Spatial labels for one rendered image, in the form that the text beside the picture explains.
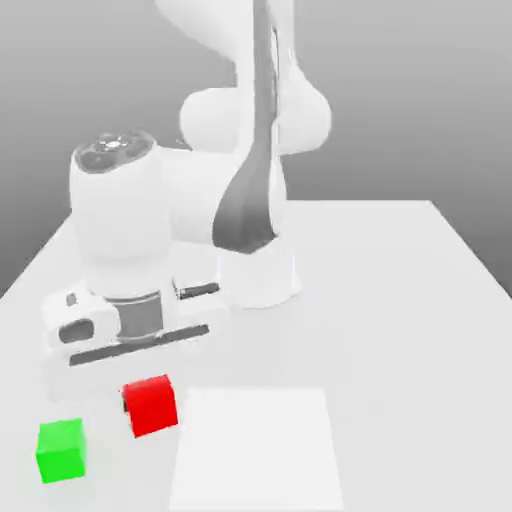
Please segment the small green cube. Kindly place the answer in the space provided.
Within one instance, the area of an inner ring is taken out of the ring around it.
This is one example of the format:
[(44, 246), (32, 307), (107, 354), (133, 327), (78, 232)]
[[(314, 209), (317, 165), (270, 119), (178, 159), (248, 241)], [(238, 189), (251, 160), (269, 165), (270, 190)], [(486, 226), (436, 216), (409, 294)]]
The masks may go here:
[(87, 459), (83, 420), (41, 424), (35, 457), (44, 484), (83, 477)]

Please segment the small red cube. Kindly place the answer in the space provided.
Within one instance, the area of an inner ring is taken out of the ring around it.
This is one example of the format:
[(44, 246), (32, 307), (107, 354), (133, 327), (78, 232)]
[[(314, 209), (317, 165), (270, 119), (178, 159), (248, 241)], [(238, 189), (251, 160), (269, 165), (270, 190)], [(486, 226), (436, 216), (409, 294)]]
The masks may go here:
[(128, 383), (121, 396), (135, 438), (178, 424), (175, 393), (167, 375)]

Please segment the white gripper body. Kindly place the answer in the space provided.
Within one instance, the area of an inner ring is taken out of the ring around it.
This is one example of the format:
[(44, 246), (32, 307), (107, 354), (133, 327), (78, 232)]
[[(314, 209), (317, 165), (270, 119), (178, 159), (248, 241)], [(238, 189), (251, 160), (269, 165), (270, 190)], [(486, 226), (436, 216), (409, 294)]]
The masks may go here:
[(50, 355), (42, 375), (53, 400), (82, 398), (120, 389), (132, 381), (170, 373), (219, 338), (229, 308), (186, 310), (185, 325), (142, 344), (108, 344), (70, 355)]

